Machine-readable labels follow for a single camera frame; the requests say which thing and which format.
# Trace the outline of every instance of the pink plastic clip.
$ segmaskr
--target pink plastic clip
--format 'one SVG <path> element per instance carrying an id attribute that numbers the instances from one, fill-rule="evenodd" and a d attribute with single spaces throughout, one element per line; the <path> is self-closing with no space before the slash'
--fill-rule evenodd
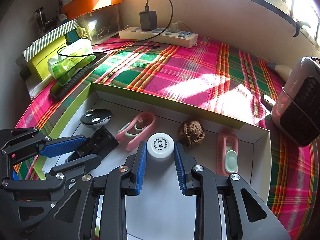
<path id="1" fill-rule="evenodd" d="M 137 134 L 129 134 L 128 131 L 134 128 Z M 127 138 L 133 138 L 127 145 L 127 151 L 132 151 L 139 146 L 141 141 L 146 141 L 156 129 L 156 116 L 151 112 L 138 114 L 131 123 L 126 124 L 116 135 L 116 140 L 121 142 Z"/>
<path id="2" fill-rule="evenodd" d="M 217 141 L 217 174 L 229 176 L 230 173 L 225 169 L 227 143 L 232 143 L 232 150 L 238 155 L 238 138 L 234 134 L 221 133 Z"/>

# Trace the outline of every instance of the blue gripper pad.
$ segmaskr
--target blue gripper pad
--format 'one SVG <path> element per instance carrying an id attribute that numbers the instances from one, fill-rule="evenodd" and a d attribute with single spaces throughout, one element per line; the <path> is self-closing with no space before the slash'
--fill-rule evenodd
<path id="1" fill-rule="evenodd" d="M 15 171 L 12 171 L 12 178 L 13 178 L 13 180 L 20 180 L 19 176 L 17 175 L 17 173 Z"/>
<path id="2" fill-rule="evenodd" d="M 174 144 L 173 158 L 174 158 L 174 163 L 176 164 L 179 187 L 180 187 L 180 190 L 182 191 L 182 194 L 184 195 L 186 193 L 186 189 L 187 189 L 186 176 L 185 176 L 180 153 L 178 151 L 176 143 Z"/>
<path id="3" fill-rule="evenodd" d="M 59 142 L 54 143 L 47 143 L 43 150 L 40 151 L 41 156 L 46 156 L 49 158 L 56 157 L 65 153 L 74 152 L 84 141 L 86 140 L 85 137 L 77 138 L 66 138 L 63 141 L 60 141 L 61 138 L 57 139 Z"/>
<path id="4" fill-rule="evenodd" d="M 147 143 L 144 142 L 141 158 L 139 162 L 139 168 L 137 172 L 137 185 L 136 185 L 136 194 L 140 194 L 140 190 L 142 189 L 143 179 L 144 179 L 144 172 L 146 171 L 146 164 L 147 164 Z"/>

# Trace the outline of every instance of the white bottle cap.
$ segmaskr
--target white bottle cap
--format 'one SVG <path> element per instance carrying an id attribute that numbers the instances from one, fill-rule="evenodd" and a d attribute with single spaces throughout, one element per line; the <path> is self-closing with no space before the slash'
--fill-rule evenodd
<path id="1" fill-rule="evenodd" d="M 156 133 L 147 141 L 147 150 L 149 154 L 158 160 L 169 158 L 173 149 L 174 142 L 172 138 L 165 133 Z"/>

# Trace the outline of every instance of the white plug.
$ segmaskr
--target white plug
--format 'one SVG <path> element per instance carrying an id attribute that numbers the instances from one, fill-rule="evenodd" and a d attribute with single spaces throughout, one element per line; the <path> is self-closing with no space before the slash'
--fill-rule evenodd
<path id="1" fill-rule="evenodd" d="M 171 27 L 169 28 L 168 32 L 170 33 L 177 33 L 179 32 L 179 22 L 175 22 L 171 25 Z"/>

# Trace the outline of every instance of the plaid blanket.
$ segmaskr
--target plaid blanket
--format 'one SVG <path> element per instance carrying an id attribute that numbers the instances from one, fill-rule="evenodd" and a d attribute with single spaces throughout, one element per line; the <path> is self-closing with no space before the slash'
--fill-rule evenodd
<path id="1" fill-rule="evenodd" d="M 260 96 L 267 94 L 276 100 L 284 82 L 265 62 L 207 38 L 199 37 L 197 44 L 191 49 L 159 44 L 159 49 L 113 50 L 102 65 L 58 103 L 49 97 L 54 84 L 51 82 L 34 99 L 16 127 L 36 126 L 49 134 L 87 84 L 98 82 L 177 100 L 266 128 L 270 130 L 272 146 L 268 206 L 292 239 L 297 239 L 308 225 L 315 203 L 316 143 L 299 148 L 273 125 Z M 101 45 L 95 50 L 117 46 Z M 33 169 L 35 161 L 36 157 L 15 167 L 21 179 L 38 179 Z"/>

